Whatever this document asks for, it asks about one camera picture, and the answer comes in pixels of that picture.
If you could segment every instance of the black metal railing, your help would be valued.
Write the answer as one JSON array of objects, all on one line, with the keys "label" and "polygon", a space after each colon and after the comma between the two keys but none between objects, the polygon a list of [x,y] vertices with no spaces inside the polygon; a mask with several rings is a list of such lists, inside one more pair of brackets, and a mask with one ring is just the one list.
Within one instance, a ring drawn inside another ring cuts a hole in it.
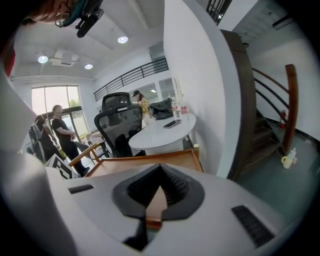
[{"label": "black metal railing", "polygon": [[206,12],[214,20],[215,24],[219,24],[225,15],[232,0],[209,0]]},{"label": "black metal railing", "polygon": [[127,73],[117,77],[99,90],[94,92],[95,100],[102,99],[105,95],[110,94],[121,87],[124,87],[134,81],[151,76],[156,73],[168,70],[168,64],[166,58],[158,59],[150,63],[139,66],[130,70]]}]

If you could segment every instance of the balcony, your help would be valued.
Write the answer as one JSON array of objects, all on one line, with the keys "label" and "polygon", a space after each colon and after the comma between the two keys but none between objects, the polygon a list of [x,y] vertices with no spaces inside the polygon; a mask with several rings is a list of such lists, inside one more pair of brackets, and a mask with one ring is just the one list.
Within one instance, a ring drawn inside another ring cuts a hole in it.
[{"label": "balcony", "polygon": [[158,59],[132,69],[129,72],[124,73],[123,75],[107,83],[99,90],[95,91],[95,101],[102,99],[105,95],[115,92],[119,88],[124,87],[130,83],[167,70],[169,70],[169,68],[167,60],[165,58]]}]

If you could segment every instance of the black slot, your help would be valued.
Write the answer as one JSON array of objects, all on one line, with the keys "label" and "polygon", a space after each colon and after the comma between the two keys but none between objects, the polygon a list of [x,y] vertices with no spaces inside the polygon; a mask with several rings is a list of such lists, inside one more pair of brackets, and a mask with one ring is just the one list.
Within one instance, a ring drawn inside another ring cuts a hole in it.
[{"label": "black slot", "polygon": [[71,187],[71,188],[69,188],[69,192],[70,192],[70,194],[75,194],[75,193],[91,190],[93,188],[94,188],[93,186],[87,184],[87,185],[82,185],[82,186]]},{"label": "black slot", "polygon": [[240,221],[257,248],[275,237],[246,206],[240,205],[232,208],[231,211]]}]

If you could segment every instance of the white pillar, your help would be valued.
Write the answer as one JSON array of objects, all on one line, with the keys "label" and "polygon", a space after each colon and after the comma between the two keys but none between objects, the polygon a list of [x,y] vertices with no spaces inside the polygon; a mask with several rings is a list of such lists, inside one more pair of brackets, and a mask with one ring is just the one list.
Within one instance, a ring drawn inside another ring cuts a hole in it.
[{"label": "white pillar", "polygon": [[159,83],[159,81],[155,81],[154,84],[155,84],[156,93],[158,94],[158,102],[162,102],[164,100],[164,98],[162,97],[160,83]]}]

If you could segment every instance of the black t-shirt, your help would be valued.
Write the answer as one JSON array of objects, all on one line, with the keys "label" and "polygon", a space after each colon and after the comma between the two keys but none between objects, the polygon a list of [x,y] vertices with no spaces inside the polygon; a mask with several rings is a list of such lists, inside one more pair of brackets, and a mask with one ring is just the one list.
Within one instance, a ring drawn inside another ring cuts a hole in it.
[{"label": "black t-shirt", "polygon": [[71,143],[71,135],[64,135],[57,131],[57,129],[61,127],[64,130],[69,130],[66,123],[62,121],[61,119],[54,118],[52,120],[52,129],[55,132],[55,135],[58,137],[60,145],[67,145]]},{"label": "black t-shirt", "polygon": [[42,133],[41,138],[39,140],[44,148],[51,148],[53,146],[53,142],[51,141],[48,133],[44,129],[44,124],[45,121],[41,119],[38,119],[38,121],[36,122],[36,126],[38,126],[40,132]]}]

